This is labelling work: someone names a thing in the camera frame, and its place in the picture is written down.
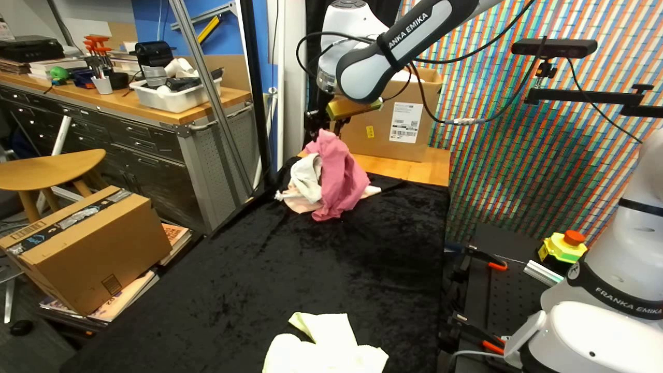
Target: wooden table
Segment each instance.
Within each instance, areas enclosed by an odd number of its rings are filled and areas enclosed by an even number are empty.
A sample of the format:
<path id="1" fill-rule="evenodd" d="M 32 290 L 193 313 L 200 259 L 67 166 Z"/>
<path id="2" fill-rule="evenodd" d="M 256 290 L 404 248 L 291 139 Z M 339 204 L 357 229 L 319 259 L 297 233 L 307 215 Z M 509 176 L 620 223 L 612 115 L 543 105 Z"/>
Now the wooden table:
<path id="1" fill-rule="evenodd" d="M 111 95 L 100 95 L 96 88 L 80 88 L 73 83 L 51 87 L 47 81 L 37 81 L 26 74 L 0 73 L 0 85 L 51 100 L 67 100 L 78 105 L 96 108 L 100 111 L 124 114 L 130 118 L 142 118 L 161 123 L 193 123 L 194 120 L 207 118 L 211 114 L 209 103 L 190 108 L 186 111 L 161 111 L 140 105 L 138 95 L 133 91 L 126 93 L 126 88 L 113 91 Z M 248 96 L 248 91 L 221 87 L 221 105 L 238 105 Z"/>
<path id="2" fill-rule="evenodd" d="M 450 186 L 450 150 L 427 149 L 421 161 L 353 154 L 369 173 L 402 177 L 411 182 Z"/>

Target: white cloth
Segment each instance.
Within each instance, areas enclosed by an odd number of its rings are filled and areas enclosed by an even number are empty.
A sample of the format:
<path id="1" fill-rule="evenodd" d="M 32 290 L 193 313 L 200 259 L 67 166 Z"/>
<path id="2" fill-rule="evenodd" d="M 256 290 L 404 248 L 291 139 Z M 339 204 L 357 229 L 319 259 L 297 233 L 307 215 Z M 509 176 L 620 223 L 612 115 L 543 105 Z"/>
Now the white cloth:
<path id="1" fill-rule="evenodd" d="M 289 191 L 278 191 L 273 198 L 284 200 L 295 213 L 319 208 L 323 196 L 323 186 L 319 184 L 321 168 L 321 157 L 318 152 L 309 152 L 295 161 Z M 378 193 L 381 193 L 381 189 L 369 184 L 360 198 L 369 198 Z"/>
<path id="2" fill-rule="evenodd" d="M 381 373 L 387 354 L 376 345 L 357 345 L 347 313 L 295 313 L 289 318 L 315 344 L 292 334 L 271 339 L 263 373 Z"/>

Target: pink cloth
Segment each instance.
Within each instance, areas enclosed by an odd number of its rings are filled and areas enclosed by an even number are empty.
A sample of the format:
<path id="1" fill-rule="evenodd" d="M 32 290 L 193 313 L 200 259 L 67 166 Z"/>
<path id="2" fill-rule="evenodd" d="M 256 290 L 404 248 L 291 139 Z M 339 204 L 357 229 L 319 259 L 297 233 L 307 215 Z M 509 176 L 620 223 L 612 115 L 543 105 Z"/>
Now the pink cloth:
<path id="1" fill-rule="evenodd" d="M 360 194 L 369 186 L 367 171 L 355 161 L 349 144 L 330 130 L 319 130 L 318 141 L 307 144 L 309 152 L 318 152 L 323 163 L 321 206 L 313 210 L 315 222 L 339 217 L 343 210 L 355 208 Z"/>

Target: open cardboard box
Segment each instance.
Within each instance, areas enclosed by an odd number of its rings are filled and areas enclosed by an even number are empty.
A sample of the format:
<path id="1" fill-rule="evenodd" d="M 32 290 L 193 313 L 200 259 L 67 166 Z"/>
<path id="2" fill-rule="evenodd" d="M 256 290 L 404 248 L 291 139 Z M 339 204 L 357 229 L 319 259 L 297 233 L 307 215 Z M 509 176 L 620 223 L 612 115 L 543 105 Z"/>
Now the open cardboard box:
<path id="1" fill-rule="evenodd" d="M 419 74 L 427 103 L 435 110 L 444 79 L 431 68 L 419 68 Z M 381 96 L 396 95 L 406 83 L 406 73 L 393 74 Z M 353 152 L 421 161 L 428 147 L 431 122 L 413 74 L 411 85 L 398 96 L 376 111 L 353 115 L 339 136 Z"/>

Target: metal cabinet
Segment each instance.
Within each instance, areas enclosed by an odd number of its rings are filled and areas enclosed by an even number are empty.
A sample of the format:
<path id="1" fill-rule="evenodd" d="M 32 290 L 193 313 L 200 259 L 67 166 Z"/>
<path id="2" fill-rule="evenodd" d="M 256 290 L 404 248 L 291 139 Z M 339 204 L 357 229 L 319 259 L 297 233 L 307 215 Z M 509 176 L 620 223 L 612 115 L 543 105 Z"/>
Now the metal cabinet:
<path id="1" fill-rule="evenodd" d="M 250 179 L 226 169 L 220 159 L 226 149 L 211 141 L 218 126 L 161 126 L 6 87 L 0 88 L 0 103 L 43 154 L 53 147 L 62 115 L 70 115 L 62 150 L 105 149 L 98 168 L 102 184 L 140 193 L 160 215 L 196 232 L 216 229 L 229 217 L 228 210 L 237 210 L 237 202 L 248 198 L 247 182 L 253 184 L 260 159 L 248 101 L 226 111 Z"/>

